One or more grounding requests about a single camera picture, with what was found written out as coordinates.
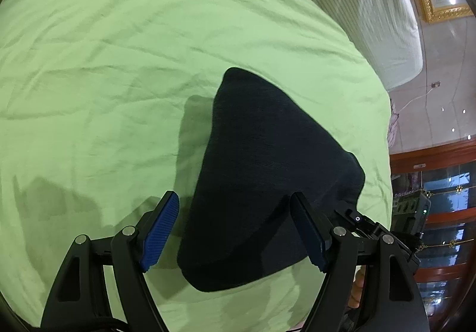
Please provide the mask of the red wooden glass cabinet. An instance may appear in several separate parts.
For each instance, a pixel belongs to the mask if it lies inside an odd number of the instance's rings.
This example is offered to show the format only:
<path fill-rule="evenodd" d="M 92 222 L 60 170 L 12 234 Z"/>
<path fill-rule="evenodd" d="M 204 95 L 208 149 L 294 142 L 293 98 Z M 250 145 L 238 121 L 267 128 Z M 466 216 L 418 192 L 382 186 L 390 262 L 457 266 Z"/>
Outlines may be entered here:
<path fill-rule="evenodd" d="M 475 330 L 475 138 L 391 155 L 394 217 L 424 215 L 416 282 L 431 331 Z"/>

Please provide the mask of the dark navy pants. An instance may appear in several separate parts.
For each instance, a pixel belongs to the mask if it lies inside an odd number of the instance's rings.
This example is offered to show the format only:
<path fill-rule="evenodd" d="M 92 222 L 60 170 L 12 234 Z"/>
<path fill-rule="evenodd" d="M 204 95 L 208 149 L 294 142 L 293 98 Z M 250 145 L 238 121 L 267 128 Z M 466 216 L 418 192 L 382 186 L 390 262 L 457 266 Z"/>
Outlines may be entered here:
<path fill-rule="evenodd" d="M 365 184 L 345 151 L 287 94 L 240 68 L 223 76 L 214 98 L 212 132 L 178 250 L 186 280 L 202 292 L 234 289 L 310 258 L 287 199 L 302 193 L 311 207 L 333 212 L 356 204 Z"/>

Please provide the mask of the light green bed sheet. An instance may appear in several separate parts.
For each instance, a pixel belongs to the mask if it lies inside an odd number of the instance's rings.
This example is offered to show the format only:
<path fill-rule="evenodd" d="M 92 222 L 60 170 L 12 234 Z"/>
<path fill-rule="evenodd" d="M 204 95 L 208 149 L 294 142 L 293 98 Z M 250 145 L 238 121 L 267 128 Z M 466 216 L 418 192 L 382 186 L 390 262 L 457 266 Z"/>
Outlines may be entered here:
<path fill-rule="evenodd" d="M 359 210 L 390 223 L 388 93 L 311 0 L 3 0 L 1 293 L 18 316 L 40 324 L 77 235 L 115 234 L 166 190 L 188 204 L 233 66 L 352 152 Z"/>

